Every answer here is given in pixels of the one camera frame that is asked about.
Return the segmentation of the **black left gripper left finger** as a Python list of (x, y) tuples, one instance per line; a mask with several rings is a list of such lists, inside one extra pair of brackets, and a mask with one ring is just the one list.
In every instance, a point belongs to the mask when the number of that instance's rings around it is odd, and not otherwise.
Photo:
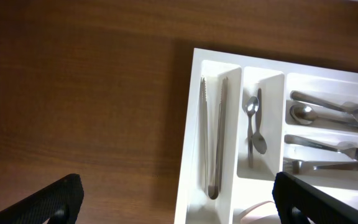
[(68, 174), (0, 211), (0, 223), (75, 224), (84, 199), (78, 174)]

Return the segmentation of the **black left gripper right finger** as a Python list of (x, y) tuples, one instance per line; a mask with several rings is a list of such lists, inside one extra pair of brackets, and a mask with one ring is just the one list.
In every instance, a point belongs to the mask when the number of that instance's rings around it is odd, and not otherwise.
[(284, 224), (358, 224), (358, 210), (287, 172), (276, 174), (272, 195)]

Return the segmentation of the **silver fork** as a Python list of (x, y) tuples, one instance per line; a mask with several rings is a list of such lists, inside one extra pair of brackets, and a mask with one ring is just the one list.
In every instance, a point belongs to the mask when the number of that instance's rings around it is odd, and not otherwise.
[(287, 159), (283, 161), (282, 171), (292, 174), (306, 174), (317, 170), (357, 171), (358, 162), (302, 161)]
[(312, 139), (304, 138), (301, 136), (295, 136), (292, 134), (286, 134), (284, 137), (284, 141), (287, 144), (296, 144), (300, 146), (312, 147), (316, 149), (322, 149), (326, 151), (332, 151), (340, 154), (345, 154), (347, 157), (354, 161), (358, 161), (358, 147), (348, 147), (344, 149), (340, 149), (336, 146), (332, 146), (330, 144), (325, 144), (323, 142), (315, 141)]

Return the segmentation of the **pink plastic knife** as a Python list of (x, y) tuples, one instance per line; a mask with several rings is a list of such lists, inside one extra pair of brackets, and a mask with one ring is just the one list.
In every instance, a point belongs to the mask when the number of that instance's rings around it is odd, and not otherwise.
[(280, 223), (276, 205), (273, 201), (255, 204), (237, 216), (240, 224)]

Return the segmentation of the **small silver teaspoon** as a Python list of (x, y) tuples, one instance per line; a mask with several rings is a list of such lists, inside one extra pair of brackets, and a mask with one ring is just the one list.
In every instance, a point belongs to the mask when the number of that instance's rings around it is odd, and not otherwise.
[(260, 132), (260, 126), (262, 124), (262, 89), (259, 88), (257, 92), (257, 98), (259, 100), (259, 108), (256, 112), (255, 123), (256, 123), (256, 131), (252, 137), (252, 142), (254, 144), (255, 149), (260, 154), (265, 154), (267, 152), (267, 143), (265, 138)]

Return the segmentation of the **large silver spoon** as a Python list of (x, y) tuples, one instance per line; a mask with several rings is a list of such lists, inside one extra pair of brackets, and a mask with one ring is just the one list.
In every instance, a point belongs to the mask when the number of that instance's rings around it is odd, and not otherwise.
[(342, 106), (335, 105), (334, 103), (319, 99), (314, 96), (306, 95), (299, 91), (292, 91), (290, 96), (295, 101), (300, 101), (300, 102), (309, 103), (312, 105), (322, 106), (322, 107), (330, 109), (330, 110), (335, 110), (335, 111), (349, 114), (350, 116), (352, 116), (354, 118), (356, 123), (358, 123), (358, 107), (355, 107), (352, 109), (346, 109)]
[(351, 123), (348, 121), (341, 121), (338, 119), (332, 119), (332, 118), (320, 116), (310, 106), (293, 105), (289, 109), (289, 114), (297, 123), (302, 125), (309, 125), (317, 120), (321, 120), (321, 121), (329, 121), (332, 123), (343, 124), (346, 126), (358, 128), (358, 123)]

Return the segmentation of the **metal tweezers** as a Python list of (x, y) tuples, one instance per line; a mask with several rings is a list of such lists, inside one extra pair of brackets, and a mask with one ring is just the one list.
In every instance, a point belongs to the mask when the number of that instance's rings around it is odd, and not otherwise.
[(209, 152), (209, 123), (208, 123), (208, 94), (207, 81), (205, 77), (200, 83), (200, 111), (201, 125), (203, 127), (204, 140), (204, 183), (205, 193), (211, 199), (218, 198), (221, 192), (223, 175), (223, 154), (224, 154), (224, 135), (226, 128), (226, 101), (227, 101), (227, 83), (228, 78), (224, 78), (221, 84), (220, 102), (218, 106), (218, 130), (216, 136), (215, 160), (212, 162)]

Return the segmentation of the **small bent metal spoon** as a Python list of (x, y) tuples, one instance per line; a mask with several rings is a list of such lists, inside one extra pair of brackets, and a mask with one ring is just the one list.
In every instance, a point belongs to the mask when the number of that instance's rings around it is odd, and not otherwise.
[(248, 142), (248, 166), (253, 168), (254, 166), (254, 156), (253, 156), (253, 129), (252, 129), (252, 117), (256, 114), (259, 108), (259, 99), (256, 96), (250, 97), (246, 103), (245, 112), (248, 116), (248, 128), (247, 128), (247, 142)]

